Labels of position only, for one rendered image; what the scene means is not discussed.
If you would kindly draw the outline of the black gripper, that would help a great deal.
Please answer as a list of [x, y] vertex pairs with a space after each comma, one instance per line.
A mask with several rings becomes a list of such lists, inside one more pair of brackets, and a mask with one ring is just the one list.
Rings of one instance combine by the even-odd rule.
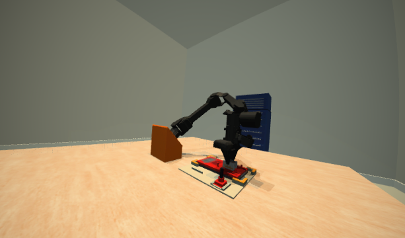
[[213, 142], [213, 147], [222, 151], [226, 160], [225, 162], [229, 165], [230, 159], [235, 160], [237, 151], [242, 148], [239, 143], [235, 144], [236, 134], [241, 132], [241, 129], [240, 126], [226, 126], [224, 130], [226, 130], [225, 138], [223, 138], [223, 140], [215, 140]]

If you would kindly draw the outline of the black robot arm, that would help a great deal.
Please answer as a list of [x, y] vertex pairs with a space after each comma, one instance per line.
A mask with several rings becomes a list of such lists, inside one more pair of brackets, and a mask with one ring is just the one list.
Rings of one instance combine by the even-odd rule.
[[[221, 102], [219, 97], [223, 97], [225, 102]], [[182, 117], [177, 121], [173, 122], [170, 126], [172, 128], [170, 131], [174, 134], [176, 138], [183, 136], [190, 128], [192, 128], [193, 122], [195, 122], [200, 116], [205, 114], [210, 108], [216, 108], [218, 106], [223, 106], [227, 103], [233, 108], [234, 111], [226, 110], [223, 114], [227, 115], [227, 126], [242, 126], [246, 128], [259, 128], [261, 122], [261, 112], [249, 112], [245, 101], [241, 99], [236, 99], [232, 97], [229, 93], [216, 92], [207, 98], [204, 105], [199, 107], [191, 115]], [[181, 130], [179, 130], [178, 128]], [[254, 139], [251, 135], [241, 135], [240, 132], [236, 134], [235, 144], [243, 144], [247, 148], [251, 148]]]

